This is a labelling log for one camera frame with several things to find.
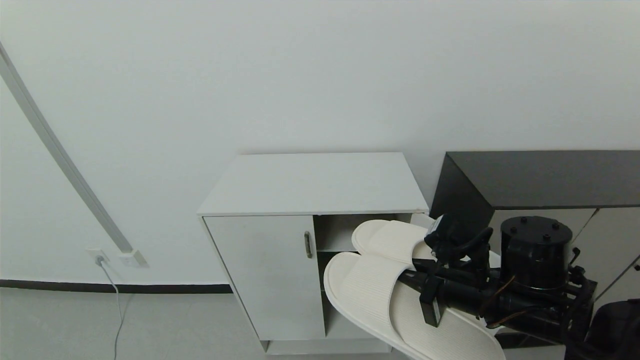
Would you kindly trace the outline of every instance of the wall socket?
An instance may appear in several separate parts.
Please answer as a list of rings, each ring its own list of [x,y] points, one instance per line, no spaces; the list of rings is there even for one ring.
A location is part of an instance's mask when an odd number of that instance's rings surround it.
[[[97,258],[98,256],[102,256],[105,262],[109,261],[109,258],[107,258],[107,255],[100,248],[88,247],[85,250],[86,250],[86,253],[89,254],[89,256],[91,256],[91,258],[93,259],[93,262],[95,262],[95,258]]]

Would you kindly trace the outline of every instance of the white wall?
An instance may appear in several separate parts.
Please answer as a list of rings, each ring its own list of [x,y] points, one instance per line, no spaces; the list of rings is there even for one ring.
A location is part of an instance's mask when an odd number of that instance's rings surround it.
[[[638,2],[0,10],[40,109],[150,263],[114,263],[121,282],[225,282],[195,211],[237,153],[403,151],[430,202],[446,150],[640,149]],[[2,95],[2,277],[104,282],[83,251],[115,247]]]

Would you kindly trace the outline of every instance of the black baseboard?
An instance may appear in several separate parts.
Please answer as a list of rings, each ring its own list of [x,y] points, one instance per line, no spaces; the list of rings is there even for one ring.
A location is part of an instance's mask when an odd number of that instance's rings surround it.
[[[117,285],[120,293],[126,294],[231,294],[228,284],[211,285]],[[49,282],[0,279],[0,288],[15,288],[49,291],[75,291],[80,293],[113,293],[110,284],[78,282]]]

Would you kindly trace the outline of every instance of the power outlet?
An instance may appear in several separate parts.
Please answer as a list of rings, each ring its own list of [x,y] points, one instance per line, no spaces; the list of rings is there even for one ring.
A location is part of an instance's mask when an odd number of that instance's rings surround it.
[[[98,256],[102,256],[102,258],[104,259],[105,262],[109,261],[109,258],[107,258],[107,255],[104,253],[104,251],[102,251],[102,249],[100,248],[91,248],[88,247],[85,249],[86,253],[89,254],[89,256],[91,256],[91,258],[93,259],[93,262],[95,262],[95,259]]]
[[[125,266],[129,266],[132,268],[148,267],[147,261],[138,250],[133,250],[128,254],[118,255],[118,257],[120,258],[120,260]]]

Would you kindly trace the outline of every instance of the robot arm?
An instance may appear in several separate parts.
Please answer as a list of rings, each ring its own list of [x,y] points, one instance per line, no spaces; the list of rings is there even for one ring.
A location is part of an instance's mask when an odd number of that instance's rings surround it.
[[[640,359],[640,303],[605,305],[591,323],[597,283],[572,266],[579,250],[570,250],[568,227],[543,217],[506,220],[500,268],[489,267],[491,228],[470,240],[453,238],[453,229],[440,217],[424,239],[437,260],[413,259],[416,271],[399,278],[420,293],[426,323],[438,327],[451,307],[489,328],[565,344],[565,359]]]

